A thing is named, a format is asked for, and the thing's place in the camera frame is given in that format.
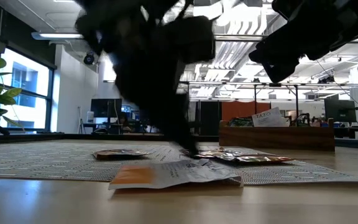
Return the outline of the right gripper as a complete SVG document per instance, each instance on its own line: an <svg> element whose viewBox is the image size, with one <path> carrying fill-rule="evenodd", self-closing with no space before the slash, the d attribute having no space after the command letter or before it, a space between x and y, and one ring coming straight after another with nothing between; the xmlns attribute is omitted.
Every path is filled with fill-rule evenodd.
<svg viewBox="0 0 358 224"><path fill-rule="evenodd" d="M287 23L261 40L249 54L273 83L288 78L307 55L316 60L358 38L358 15L352 1L276 0L272 8Z"/></svg>

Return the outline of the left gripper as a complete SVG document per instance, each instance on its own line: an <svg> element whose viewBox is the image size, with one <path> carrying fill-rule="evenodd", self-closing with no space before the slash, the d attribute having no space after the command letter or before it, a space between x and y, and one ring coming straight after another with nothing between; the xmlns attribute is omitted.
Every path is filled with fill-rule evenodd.
<svg viewBox="0 0 358 224"><path fill-rule="evenodd" d="M137 68L173 73L179 63L207 62L215 57L213 21L206 16L158 24L153 17L146 19L140 9L88 9L77 18L75 27L92 50L112 57L116 73L134 73ZM185 117L188 96L177 93L174 75L161 76L159 82L118 77L116 86L166 138L190 155L198 154Z"/></svg>

